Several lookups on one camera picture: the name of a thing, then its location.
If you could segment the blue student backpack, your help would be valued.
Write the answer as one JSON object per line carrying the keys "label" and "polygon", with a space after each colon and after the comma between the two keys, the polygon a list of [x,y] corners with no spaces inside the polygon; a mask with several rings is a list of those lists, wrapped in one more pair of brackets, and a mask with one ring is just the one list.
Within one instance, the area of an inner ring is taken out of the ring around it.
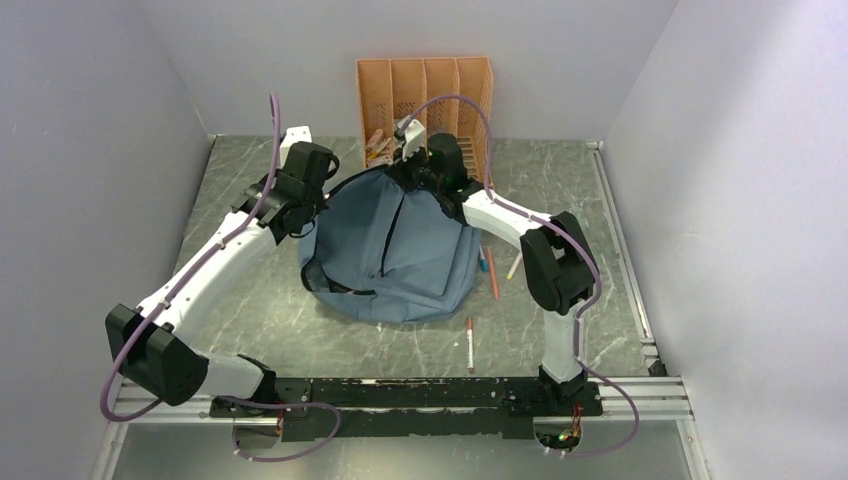
{"label": "blue student backpack", "polygon": [[481,232],[448,218],[427,191],[404,192],[380,169],[328,192],[298,242],[304,288],[357,321],[414,324],[452,317],[473,290]]}

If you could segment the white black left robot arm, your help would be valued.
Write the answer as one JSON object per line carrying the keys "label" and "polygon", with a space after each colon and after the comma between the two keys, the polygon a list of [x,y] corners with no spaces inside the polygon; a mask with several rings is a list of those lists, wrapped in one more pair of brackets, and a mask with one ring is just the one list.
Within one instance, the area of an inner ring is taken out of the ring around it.
{"label": "white black left robot arm", "polygon": [[135,307],[116,305],[105,328],[112,373],[153,395],[156,405],[181,405],[199,394],[236,398],[261,416],[277,400],[276,375],[243,355],[191,347],[203,320],[260,257],[300,234],[325,208],[324,183],[338,170],[328,148],[284,140],[278,165],[247,188],[221,225],[183,268]]}

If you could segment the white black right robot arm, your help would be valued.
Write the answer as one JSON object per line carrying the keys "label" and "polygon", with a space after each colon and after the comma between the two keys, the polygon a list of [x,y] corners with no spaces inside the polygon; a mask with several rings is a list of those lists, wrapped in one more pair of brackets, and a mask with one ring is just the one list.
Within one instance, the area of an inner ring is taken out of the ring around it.
{"label": "white black right robot arm", "polygon": [[576,218],[526,210],[473,179],[457,139],[447,133],[398,133],[389,174],[405,191],[428,192],[442,213],[520,249],[527,287],[544,312],[539,398],[550,413],[573,406],[587,382],[579,362],[577,317],[595,294],[597,266]]}

